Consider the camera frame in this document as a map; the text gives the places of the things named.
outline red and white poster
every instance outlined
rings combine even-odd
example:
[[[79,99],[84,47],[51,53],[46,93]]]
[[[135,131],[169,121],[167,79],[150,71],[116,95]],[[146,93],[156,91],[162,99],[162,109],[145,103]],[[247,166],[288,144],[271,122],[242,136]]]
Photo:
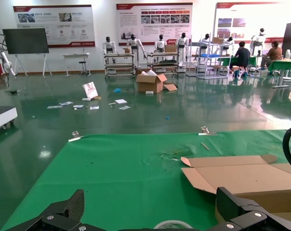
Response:
[[[45,28],[54,47],[95,47],[91,5],[13,6],[17,28]]]
[[[282,42],[291,23],[291,4],[280,2],[219,2],[216,5],[215,36],[250,43],[264,28],[266,43]]]
[[[126,45],[131,34],[143,45],[153,45],[164,35],[168,44],[175,44],[183,32],[191,36],[192,3],[117,4],[119,45]]]

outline person sitting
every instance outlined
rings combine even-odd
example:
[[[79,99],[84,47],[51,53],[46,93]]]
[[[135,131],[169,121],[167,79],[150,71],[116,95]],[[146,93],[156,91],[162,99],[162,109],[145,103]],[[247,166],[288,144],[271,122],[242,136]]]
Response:
[[[269,52],[262,58],[261,62],[261,70],[265,70],[265,65],[269,67],[272,64],[272,61],[281,60],[282,59],[282,48],[278,47],[279,43],[274,41],[271,44],[271,49]]]
[[[238,77],[239,69],[234,72],[234,67],[233,66],[238,66],[238,67],[242,66],[242,67],[244,67],[245,68],[245,72],[242,75],[242,77],[246,77],[247,76],[247,67],[248,67],[248,64],[249,64],[250,51],[245,48],[245,44],[246,43],[244,41],[239,43],[240,47],[239,47],[238,51],[235,54],[235,57],[238,56],[238,61],[237,62],[233,62],[230,65],[230,69],[231,69],[232,73],[234,73],[233,74],[234,78]]]

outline green table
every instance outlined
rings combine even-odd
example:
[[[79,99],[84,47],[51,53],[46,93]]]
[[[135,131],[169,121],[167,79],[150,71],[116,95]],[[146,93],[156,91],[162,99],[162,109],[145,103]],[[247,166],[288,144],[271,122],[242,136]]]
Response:
[[[193,188],[181,171],[184,164],[173,158],[275,154],[284,163],[284,133],[85,136],[62,148],[2,230],[66,200],[76,189],[85,190],[82,222],[108,231],[153,228],[165,220],[205,230],[216,224],[215,196]]]
[[[273,61],[272,64],[268,67],[268,70],[291,70],[291,62]]]
[[[252,56],[249,58],[249,65],[256,66],[256,56]],[[223,62],[223,66],[229,66],[230,58],[218,58],[219,62]],[[237,62],[238,57],[232,57],[231,58],[231,63]]]

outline green floor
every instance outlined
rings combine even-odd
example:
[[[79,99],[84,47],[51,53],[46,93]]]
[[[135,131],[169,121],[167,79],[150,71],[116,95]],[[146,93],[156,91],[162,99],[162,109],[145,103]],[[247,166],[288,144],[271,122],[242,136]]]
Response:
[[[82,84],[94,81],[102,98],[83,102]],[[194,77],[170,78],[178,91],[146,96],[136,92],[129,77],[110,78],[92,75],[24,76],[11,79],[18,95],[6,92],[0,79],[0,105],[14,105],[18,118],[14,128],[0,129],[0,228],[20,204],[51,160],[72,138],[98,133],[179,133],[243,129],[286,129],[291,127],[291,87],[271,89],[271,80],[197,80]],[[114,93],[121,88],[121,93]],[[108,105],[125,99],[127,110]],[[47,109],[66,101],[88,108],[71,106]],[[100,106],[89,110],[89,106]]]

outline stool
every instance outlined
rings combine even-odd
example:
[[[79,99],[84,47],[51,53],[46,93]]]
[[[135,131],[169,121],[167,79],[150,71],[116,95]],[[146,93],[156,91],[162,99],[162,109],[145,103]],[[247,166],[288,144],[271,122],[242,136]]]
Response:
[[[80,61],[80,64],[82,64],[82,71],[80,71],[80,76],[88,75],[86,61]]]

